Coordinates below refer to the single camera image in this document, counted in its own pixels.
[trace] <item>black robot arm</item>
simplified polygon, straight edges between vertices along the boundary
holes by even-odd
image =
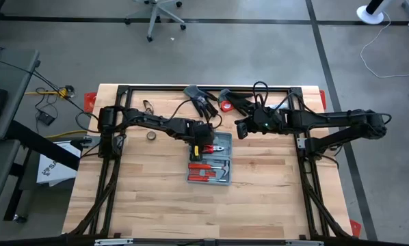
[[[313,128],[347,126],[346,129],[326,137],[311,137],[299,143],[308,156],[323,154],[328,148],[341,146],[358,139],[379,139],[386,134],[383,113],[372,110],[353,110],[336,113],[315,113],[311,110],[272,109],[255,104],[251,114],[235,121],[238,138],[247,137],[248,133],[305,133]]]
[[[114,122],[116,122],[118,112],[122,112],[126,120],[116,126]],[[106,154],[116,153],[116,148],[120,143],[114,137],[114,133],[129,126],[142,126],[163,131],[174,139],[183,140],[193,149],[197,149],[198,155],[192,159],[199,159],[204,145],[211,145],[215,137],[211,123],[186,118],[167,119],[162,116],[149,115],[134,108],[103,107],[100,109],[98,119],[98,131],[101,133],[98,156],[104,157]]]

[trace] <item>black floor stripe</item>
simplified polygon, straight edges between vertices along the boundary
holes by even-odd
[[[323,45],[323,41],[321,40],[321,34],[319,30],[319,25],[317,19],[315,17],[313,2],[311,0],[305,0],[306,6],[308,8],[308,13],[311,18],[311,23],[313,26],[313,33],[315,44],[317,45],[317,50],[319,51],[321,67],[323,68],[323,72],[326,79],[326,85],[328,86],[330,100],[332,101],[332,107],[334,111],[339,112],[341,110],[339,97],[337,94],[337,89],[335,88],[334,80],[332,79],[332,73],[330,71],[328,59],[326,57],[325,48]],[[364,225],[367,239],[372,241],[377,241],[378,237],[376,236],[375,226],[373,224],[373,220],[371,218],[369,204],[367,203],[367,198],[364,192],[364,187],[362,186],[362,180],[360,177],[360,173],[358,171],[358,166],[356,164],[356,159],[354,155],[354,151],[352,149],[352,145],[347,143],[344,145],[344,151],[347,158],[347,164],[349,165],[350,174],[352,177],[352,183],[355,188],[356,199],[358,200],[358,205],[361,212],[362,223]]]
[[[65,23],[124,23],[125,18],[90,18],[90,17],[40,17],[40,16],[6,16],[1,15],[0,21],[38,21]],[[272,20],[272,19],[223,19],[223,18],[183,18],[185,23],[204,24],[281,24],[310,25],[309,20]],[[149,18],[132,18],[132,23],[149,23]],[[163,23],[175,23],[172,19],[161,19]]]
[[[275,24],[275,25],[311,25],[310,20],[274,20],[274,19],[227,19],[227,18],[184,18],[186,23],[200,24]],[[125,18],[97,18],[97,17],[46,17],[46,16],[6,16],[0,15],[0,21],[38,21],[63,23],[124,23]],[[149,18],[133,18],[132,23],[149,23]],[[162,19],[163,23],[175,23],[172,19]],[[409,21],[392,21],[391,25],[406,26]],[[357,20],[318,20],[318,25],[360,26],[368,25]],[[387,25],[383,21],[377,25]]]

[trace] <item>yellow cable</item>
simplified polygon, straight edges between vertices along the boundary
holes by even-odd
[[[72,135],[72,134],[77,134],[77,133],[87,133],[87,132],[84,131],[84,130],[76,130],[76,131],[69,131],[69,132],[60,133],[60,134],[57,134],[57,135],[48,136],[48,137],[45,137],[45,138],[63,137],[63,136],[66,136],[66,135]]]
[[[68,91],[66,91],[66,89],[61,89],[58,92],[25,92],[24,95],[55,95],[55,94],[59,94],[60,97],[65,97],[68,93]]]

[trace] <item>office chair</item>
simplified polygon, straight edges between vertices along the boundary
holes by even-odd
[[[129,14],[128,16],[125,17],[125,23],[127,25],[130,25],[130,23],[133,22],[133,17],[136,16],[137,14],[141,14],[142,12],[148,12],[148,13],[151,12],[150,27],[148,27],[148,33],[147,33],[147,40],[149,42],[153,41],[153,38],[151,37],[151,32],[153,31],[155,22],[156,21],[160,22],[160,19],[161,19],[160,14],[163,14],[164,16],[167,16],[173,19],[175,22],[180,23],[180,28],[182,30],[186,29],[185,21],[183,21],[178,16],[166,10],[163,6],[167,3],[172,3],[173,1],[175,1],[176,6],[180,8],[182,6],[181,1],[179,0],[133,0],[133,1],[137,3],[145,3],[146,5],[150,5],[151,3],[152,8],[148,8],[147,10],[144,10],[144,11],[139,11],[133,14]]]

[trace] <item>red handle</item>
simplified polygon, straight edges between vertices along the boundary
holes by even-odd
[[[199,163],[190,163],[188,164],[189,169],[212,169],[212,166]]]
[[[204,176],[188,176],[188,180],[190,181],[209,181],[209,177]]]
[[[191,175],[200,175],[201,170],[200,169],[190,169],[189,174]],[[204,173],[206,177],[216,177],[217,174],[215,172],[212,172],[211,170],[206,170]]]
[[[205,145],[202,151],[205,154],[212,154],[213,153],[213,146],[212,145]]]

